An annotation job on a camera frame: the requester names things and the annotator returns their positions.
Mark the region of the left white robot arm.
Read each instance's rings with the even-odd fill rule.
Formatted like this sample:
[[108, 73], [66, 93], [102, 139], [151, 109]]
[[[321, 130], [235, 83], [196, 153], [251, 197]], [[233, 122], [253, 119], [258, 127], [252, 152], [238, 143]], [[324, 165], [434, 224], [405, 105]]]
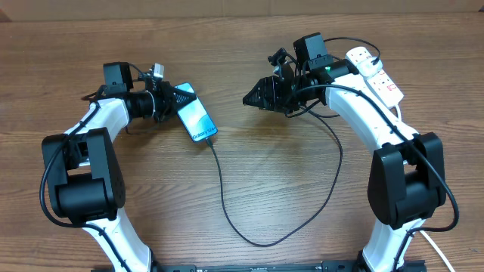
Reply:
[[113, 142], [133, 119], [160, 124], [197, 96], [164, 80], [159, 63], [132, 77], [135, 68], [129, 62], [104, 64], [104, 84], [84, 97], [88, 112], [64, 133], [43, 139], [39, 201], [52, 223], [90, 234], [113, 271], [161, 271], [126, 214], [126, 187]]

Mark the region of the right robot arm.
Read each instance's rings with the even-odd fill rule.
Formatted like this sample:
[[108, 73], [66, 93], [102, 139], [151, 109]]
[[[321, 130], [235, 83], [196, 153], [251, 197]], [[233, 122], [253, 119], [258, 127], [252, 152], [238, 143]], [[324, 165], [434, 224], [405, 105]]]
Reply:
[[365, 40], [344, 58], [331, 55], [318, 32], [297, 39], [268, 58], [274, 72], [244, 96], [247, 106], [292, 118], [323, 104], [348, 122], [372, 155], [368, 202], [376, 221], [354, 261], [324, 261], [324, 271], [423, 271], [406, 261], [416, 233], [435, 210], [455, 197], [445, 182], [443, 145], [402, 121], [402, 93], [383, 71], [380, 50]]

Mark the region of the Galaxy smartphone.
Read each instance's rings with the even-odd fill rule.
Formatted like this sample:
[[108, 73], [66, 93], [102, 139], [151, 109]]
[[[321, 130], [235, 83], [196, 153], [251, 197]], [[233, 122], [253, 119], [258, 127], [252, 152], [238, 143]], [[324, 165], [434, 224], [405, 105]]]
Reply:
[[218, 132], [198, 97], [178, 110], [177, 114], [194, 143], [205, 141]]

